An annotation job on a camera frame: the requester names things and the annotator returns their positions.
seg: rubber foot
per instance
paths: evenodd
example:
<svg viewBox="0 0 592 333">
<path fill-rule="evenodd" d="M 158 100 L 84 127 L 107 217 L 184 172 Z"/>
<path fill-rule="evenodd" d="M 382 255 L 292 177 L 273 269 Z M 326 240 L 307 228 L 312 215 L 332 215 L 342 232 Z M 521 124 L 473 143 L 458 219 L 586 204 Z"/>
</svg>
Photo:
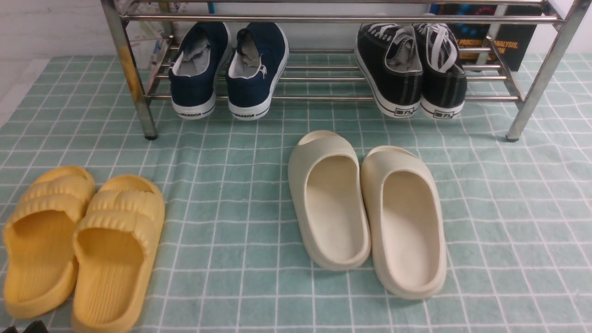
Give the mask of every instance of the rubber foot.
<svg viewBox="0 0 592 333">
<path fill-rule="evenodd" d="M 516 141 L 518 141 L 518 140 L 520 140 L 520 138 L 517 138 L 517 139 L 510 139 L 508 136 L 506 136 L 506 141 L 508 141 L 508 142 L 516 142 Z"/>
</svg>

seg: grid pattern cloth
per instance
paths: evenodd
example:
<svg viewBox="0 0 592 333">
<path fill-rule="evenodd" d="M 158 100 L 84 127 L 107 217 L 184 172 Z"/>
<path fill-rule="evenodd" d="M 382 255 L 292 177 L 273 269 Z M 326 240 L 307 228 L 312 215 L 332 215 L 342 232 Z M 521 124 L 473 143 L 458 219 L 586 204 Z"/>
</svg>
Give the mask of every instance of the grid pattern cloth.
<svg viewBox="0 0 592 333">
<path fill-rule="evenodd" d="M 532 81 L 540 62 L 527 56 L 520 83 Z M 505 94 L 501 84 L 469 90 Z M 182 121 L 169 101 L 152 103 L 159 137 L 149 142 L 116 58 L 55 58 L 0 129 L 0 220 L 59 165 L 85 167 L 98 185 L 129 173 L 154 181 L 167 217 L 133 332 L 592 332 L 591 92 L 592 57 L 566 55 L 516 143 L 503 139 L 513 104 L 467 103 L 460 119 L 434 121 L 420 111 L 386 119 L 373 103 L 274 103 L 264 119 L 243 122 L 221 102 L 207 119 Z M 370 90 L 366 83 L 279 84 L 276 93 Z M 371 259 L 346 273 L 310 261 L 287 162 L 298 140 L 320 129 L 342 135 L 360 159 L 395 145 L 427 163 L 447 240 L 439 295 L 394 297 Z M 4 280 L 4 247 L 0 267 Z M 51 332 L 71 332 L 71 311 L 69 299 L 39 319 Z M 29 322 L 0 304 L 0 326 Z"/>
</svg>

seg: shoe rack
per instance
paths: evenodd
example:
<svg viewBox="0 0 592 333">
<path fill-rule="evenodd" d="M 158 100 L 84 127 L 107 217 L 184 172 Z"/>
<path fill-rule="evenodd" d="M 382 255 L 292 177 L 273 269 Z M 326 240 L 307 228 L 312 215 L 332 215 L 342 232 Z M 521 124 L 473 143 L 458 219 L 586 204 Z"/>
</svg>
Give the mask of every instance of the shoe rack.
<svg viewBox="0 0 592 333">
<path fill-rule="evenodd" d="M 567 47 L 569 46 L 575 32 L 582 22 L 590 2 L 592 0 L 574 0 L 566 13 L 556 10 L 553 0 L 444 0 L 435 1 L 441 4 L 472 4 L 472 5 L 497 5 L 494 15 L 435 15 L 435 16 L 354 16 L 354 15 L 187 15 L 174 14 L 169 11 L 169 3 L 173 0 L 159 1 L 160 13 L 139 12 L 141 2 L 155 2 L 154 0 L 126 0 L 118 9 L 115 0 L 101 0 L 107 23 L 111 30 L 113 42 L 117 48 L 121 66 L 125 73 L 130 93 L 136 106 L 138 118 L 140 119 L 144 136 L 146 139 L 157 138 L 157 129 L 150 112 L 152 100 L 169 100 L 170 94 L 160 94 L 156 88 L 161 80 L 168 80 L 169 58 L 178 50 L 173 38 L 173 21 L 223 21 L 223 22 L 256 22 L 270 21 L 276 23 L 476 23 L 490 24 L 488 34 L 482 47 L 463 48 L 461 52 L 479 53 L 480 56 L 475 65 L 465 65 L 468 72 L 469 82 L 475 81 L 498 81 L 503 82 L 508 90 L 507 95 L 467 95 L 467 102 L 496 102 L 515 103 L 518 113 L 510 129 L 506 134 L 509 142 L 518 141 L 526 123 L 530 119 L 535 107 L 543 96 L 547 84 Z M 206 2 L 206 0 L 188 0 L 186 2 Z M 296 3 L 389 3 L 389 4 L 431 4 L 434 0 L 218 0 L 218 2 L 296 2 Z M 541 16 L 508 16 L 506 9 L 509 5 L 536 6 L 543 9 Z M 144 85 L 140 79 L 136 61 L 131 51 L 129 38 L 126 32 L 127 24 L 130 21 L 161 21 L 164 33 L 161 48 L 157 54 L 155 68 L 150 74 L 149 80 Z M 500 24 L 550 24 L 557 34 L 545 56 L 545 59 L 537 73 L 535 80 L 526 93 L 522 92 L 516 84 L 512 72 L 507 67 L 500 51 L 495 46 L 495 39 Z M 290 50 L 290 53 L 353 53 L 353 50 Z M 496 64 L 486 64 L 488 55 L 495 55 L 499 61 Z M 326 66 L 287 66 L 287 71 L 357 71 L 357 66 L 352 65 L 326 65 Z M 492 71 L 497 75 L 484 76 L 472 75 L 474 71 Z M 363 76 L 337 77 L 337 76 L 283 76 L 282 82 L 362 82 Z M 226 96 L 218 96 L 219 100 L 226 100 Z M 351 96 L 351 95 L 274 95 L 275 100 L 281 101 L 374 101 L 372 95 Z"/>
</svg>

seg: black shoe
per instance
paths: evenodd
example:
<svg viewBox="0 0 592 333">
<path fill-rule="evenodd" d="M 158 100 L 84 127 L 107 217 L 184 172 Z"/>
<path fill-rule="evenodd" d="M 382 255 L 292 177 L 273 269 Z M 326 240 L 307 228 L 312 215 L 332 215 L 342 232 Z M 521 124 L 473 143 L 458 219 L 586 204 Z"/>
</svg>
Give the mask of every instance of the black shoe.
<svg viewBox="0 0 592 333">
<path fill-rule="evenodd" d="M 363 26 L 354 52 L 382 113 L 410 117 L 419 108 L 423 74 L 413 27 L 391 23 Z"/>
<path fill-rule="evenodd" d="M 422 108 L 429 117 L 452 119 L 465 104 L 466 75 L 458 45 L 446 24 L 413 24 L 424 68 Z"/>
</svg>

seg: navy canvas sneaker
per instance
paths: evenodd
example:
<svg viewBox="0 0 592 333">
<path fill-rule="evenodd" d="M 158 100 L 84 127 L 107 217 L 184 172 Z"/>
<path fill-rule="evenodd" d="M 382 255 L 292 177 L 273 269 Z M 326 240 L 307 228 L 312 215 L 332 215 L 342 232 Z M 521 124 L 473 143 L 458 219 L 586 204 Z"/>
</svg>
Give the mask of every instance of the navy canvas sneaker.
<svg viewBox="0 0 592 333">
<path fill-rule="evenodd" d="M 382 113 L 406 118 L 419 108 L 423 69 L 413 27 L 392 23 L 362 26 L 354 54 Z"/>
<path fill-rule="evenodd" d="M 218 72 L 232 51 L 226 23 L 200 22 L 185 35 L 169 68 L 173 108 L 183 119 L 214 111 Z"/>
<path fill-rule="evenodd" d="M 434 119 L 452 119 L 465 105 L 466 74 L 458 45 L 446 24 L 413 24 L 424 68 L 422 109 Z"/>
<path fill-rule="evenodd" d="M 275 23 L 250 23 L 236 39 L 226 73 L 228 107 L 237 119 L 259 119 L 269 111 L 275 86 L 288 62 L 288 40 Z"/>
</svg>

